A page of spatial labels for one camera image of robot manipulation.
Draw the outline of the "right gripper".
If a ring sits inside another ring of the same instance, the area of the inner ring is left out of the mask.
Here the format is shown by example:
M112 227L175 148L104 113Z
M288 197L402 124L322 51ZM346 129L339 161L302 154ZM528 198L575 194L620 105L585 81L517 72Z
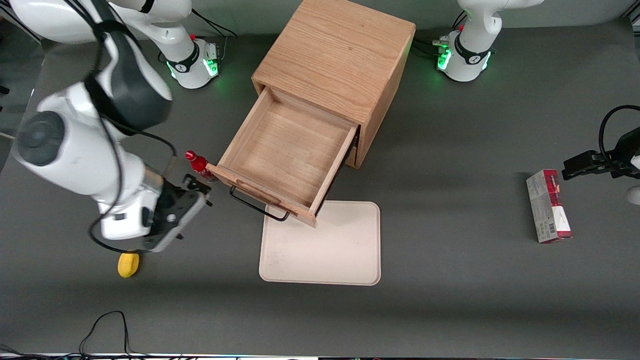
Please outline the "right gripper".
M185 174L176 186L154 169L145 169L142 178L142 235L166 236L185 227L202 207L213 207L204 195L211 187L192 174Z

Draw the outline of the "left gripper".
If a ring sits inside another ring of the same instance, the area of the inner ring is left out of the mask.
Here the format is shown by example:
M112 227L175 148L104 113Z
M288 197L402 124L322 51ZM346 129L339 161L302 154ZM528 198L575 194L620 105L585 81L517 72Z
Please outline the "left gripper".
M618 139L615 148L611 150L611 160L616 166L613 171L605 155L596 150L588 150L564 161L561 174L565 182L588 174L611 173L611 178L630 177L640 178L638 164L633 164L633 158L639 157L640 128L636 127Z

